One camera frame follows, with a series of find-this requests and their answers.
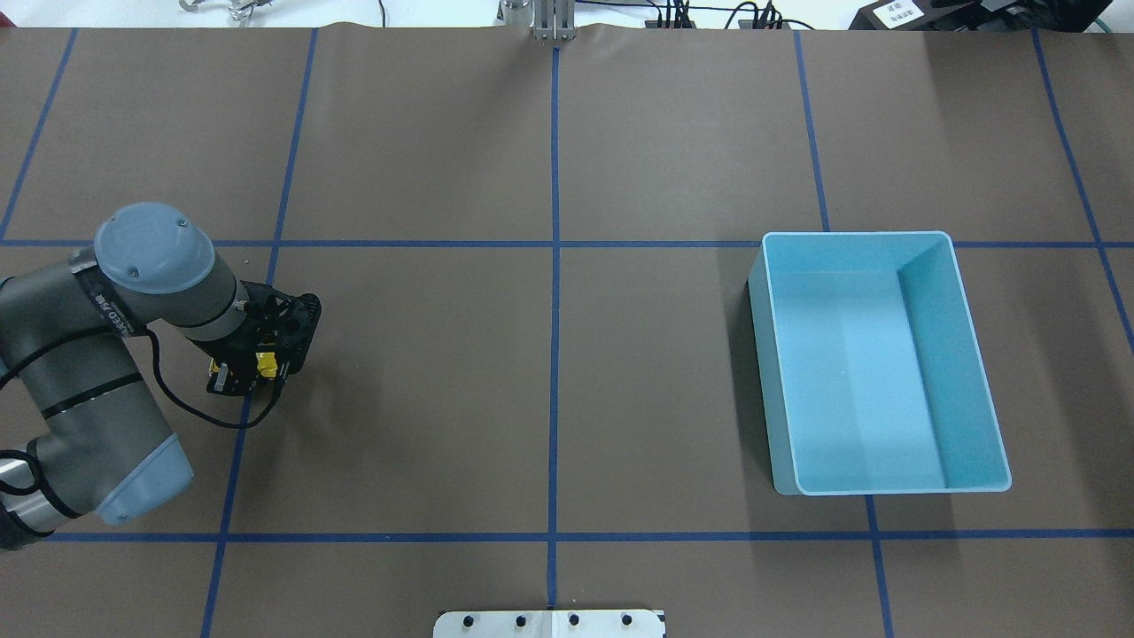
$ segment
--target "blue bin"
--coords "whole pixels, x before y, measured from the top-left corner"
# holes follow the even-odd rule
[[[948,235],[769,232],[748,288],[778,492],[1008,490]]]

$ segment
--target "white mounting plate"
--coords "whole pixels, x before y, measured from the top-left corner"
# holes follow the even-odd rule
[[[433,624],[433,638],[665,638],[665,618],[657,610],[448,612]]]

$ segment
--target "white label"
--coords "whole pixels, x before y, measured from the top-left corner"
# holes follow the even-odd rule
[[[925,14],[922,12],[917,5],[914,5],[914,0],[896,0],[874,9],[874,15],[878,16],[878,19],[882,20],[886,28],[894,28],[913,22]]]

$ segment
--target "robotic arm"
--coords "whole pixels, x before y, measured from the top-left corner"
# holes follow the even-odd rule
[[[303,367],[319,298],[240,281],[177,209],[138,203],[115,213],[68,261],[0,282],[0,385],[20,377],[48,434],[0,451],[0,552],[94,511],[120,525],[188,487],[193,471],[122,339],[156,338],[156,318],[213,358],[206,390],[271,402]]]

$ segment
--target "light blue cap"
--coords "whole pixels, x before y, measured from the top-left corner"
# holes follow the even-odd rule
[[[185,492],[191,483],[193,469],[172,434],[126,475],[94,513],[107,525],[121,525]]]
[[[111,281],[150,295],[191,288],[212,270],[212,241],[181,211],[158,202],[130,204],[94,235],[94,256]]]

